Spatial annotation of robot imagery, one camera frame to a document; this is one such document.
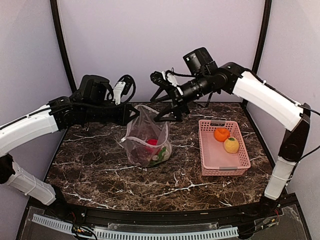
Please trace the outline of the red toy pepper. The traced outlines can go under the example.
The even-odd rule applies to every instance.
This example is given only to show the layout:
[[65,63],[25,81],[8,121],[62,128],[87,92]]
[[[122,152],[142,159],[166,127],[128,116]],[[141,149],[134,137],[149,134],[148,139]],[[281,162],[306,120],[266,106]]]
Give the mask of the red toy pepper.
[[157,139],[154,139],[154,138],[151,138],[151,139],[148,139],[146,141],[146,145],[144,146],[144,149],[148,152],[148,153],[152,153],[155,151],[155,147],[152,147],[152,146],[156,146],[158,144],[158,140]]

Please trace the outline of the clear zip top bag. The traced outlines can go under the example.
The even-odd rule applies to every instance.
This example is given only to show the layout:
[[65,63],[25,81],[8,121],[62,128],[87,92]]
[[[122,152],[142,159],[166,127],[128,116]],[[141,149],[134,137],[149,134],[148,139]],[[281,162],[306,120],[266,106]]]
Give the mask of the clear zip top bag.
[[169,160],[172,154],[169,124],[155,122],[158,112],[147,105],[138,104],[134,108],[140,115],[127,125],[126,134],[120,140],[128,163],[153,167]]

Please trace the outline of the dark red toy fruit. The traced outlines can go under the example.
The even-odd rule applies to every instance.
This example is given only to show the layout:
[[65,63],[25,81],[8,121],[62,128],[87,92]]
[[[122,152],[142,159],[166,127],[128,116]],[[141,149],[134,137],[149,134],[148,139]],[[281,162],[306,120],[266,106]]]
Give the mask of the dark red toy fruit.
[[150,163],[151,154],[143,147],[133,149],[130,154],[131,160],[135,164],[148,165]]

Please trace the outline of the orange toy tangerine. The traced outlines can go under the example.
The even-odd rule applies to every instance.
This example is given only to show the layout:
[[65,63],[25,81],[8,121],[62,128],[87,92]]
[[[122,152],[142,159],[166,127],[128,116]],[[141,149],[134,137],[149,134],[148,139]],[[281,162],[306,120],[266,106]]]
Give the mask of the orange toy tangerine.
[[216,128],[214,130],[213,136],[218,142],[223,143],[225,140],[227,140],[230,137],[230,131],[222,127]]

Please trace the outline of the yellow toy fruit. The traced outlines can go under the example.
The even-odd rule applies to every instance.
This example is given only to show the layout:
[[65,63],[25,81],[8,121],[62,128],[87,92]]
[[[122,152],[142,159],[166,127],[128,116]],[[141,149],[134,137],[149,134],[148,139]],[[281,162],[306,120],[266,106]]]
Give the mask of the yellow toy fruit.
[[239,151],[240,144],[235,137],[227,138],[224,143],[224,149],[227,153],[236,154]]

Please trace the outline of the white toy vegetable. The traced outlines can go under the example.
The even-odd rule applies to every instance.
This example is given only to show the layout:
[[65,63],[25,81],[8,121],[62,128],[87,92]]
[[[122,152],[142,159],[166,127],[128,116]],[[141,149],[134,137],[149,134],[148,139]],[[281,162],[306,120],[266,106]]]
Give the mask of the white toy vegetable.
[[167,161],[171,156],[171,149],[163,147],[157,154],[152,157],[152,163],[158,164]]

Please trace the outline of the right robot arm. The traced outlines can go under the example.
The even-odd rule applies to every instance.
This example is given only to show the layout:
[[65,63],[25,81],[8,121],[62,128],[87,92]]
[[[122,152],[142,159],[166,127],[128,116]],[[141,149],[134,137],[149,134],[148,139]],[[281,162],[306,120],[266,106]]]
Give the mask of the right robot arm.
[[252,70],[235,62],[217,66],[208,50],[200,47],[183,56],[190,74],[190,81],[178,84],[179,73],[173,70],[151,73],[150,80],[158,90],[151,102],[170,101],[156,117],[156,122],[181,122],[183,114],[189,114],[188,103],[208,94],[222,91],[259,107],[285,128],[277,161],[270,180],[264,190],[264,199],[255,205],[255,213],[266,217],[275,208],[275,203],[303,154],[310,131],[311,108],[287,97]]

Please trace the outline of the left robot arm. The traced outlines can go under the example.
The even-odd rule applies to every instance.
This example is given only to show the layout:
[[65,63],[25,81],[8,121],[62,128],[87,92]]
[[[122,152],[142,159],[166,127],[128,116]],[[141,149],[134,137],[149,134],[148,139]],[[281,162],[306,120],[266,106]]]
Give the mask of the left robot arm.
[[71,213],[57,187],[47,184],[23,170],[10,151],[38,137],[64,131],[72,126],[89,123],[113,123],[126,126],[140,115],[129,102],[136,92],[132,76],[122,76],[115,86],[98,75],[84,75],[80,87],[71,96],[49,101],[37,110],[0,127],[0,182],[14,187],[51,210],[60,218]]

